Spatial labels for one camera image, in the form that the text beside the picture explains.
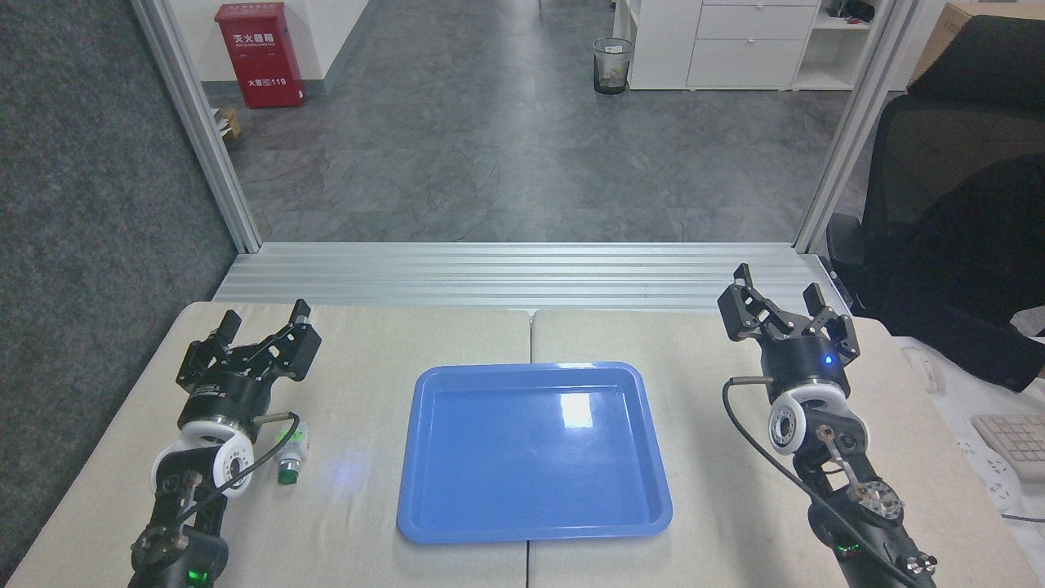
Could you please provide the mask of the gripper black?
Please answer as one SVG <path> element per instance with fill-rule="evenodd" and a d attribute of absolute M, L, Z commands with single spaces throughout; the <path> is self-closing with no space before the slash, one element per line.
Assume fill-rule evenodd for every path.
<path fill-rule="evenodd" d="M 761 342 L 763 375 L 773 379 L 767 385 L 769 401 L 811 382 L 836 385 L 850 397 L 844 368 L 860 356 L 852 317 L 837 313 L 825 301 L 820 286 L 810 283 L 803 291 L 807 320 L 802 336 L 788 338 L 789 314 L 754 289 L 749 265 L 739 264 L 732 277 L 717 299 L 718 310 L 732 342 Z"/>
<path fill-rule="evenodd" d="M 264 340 L 243 346 L 242 372 L 232 372 L 230 344 L 242 317 L 232 310 L 225 312 L 216 330 L 188 346 L 180 364 L 176 383 L 187 391 L 188 399 L 178 428 L 191 421 L 211 421 L 257 436 L 259 425 L 254 420 L 269 408 L 273 381 L 288 377 L 300 382 L 314 364 L 322 338 L 309 322 L 310 313 L 309 304 L 298 299 L 287 324 Z"/>

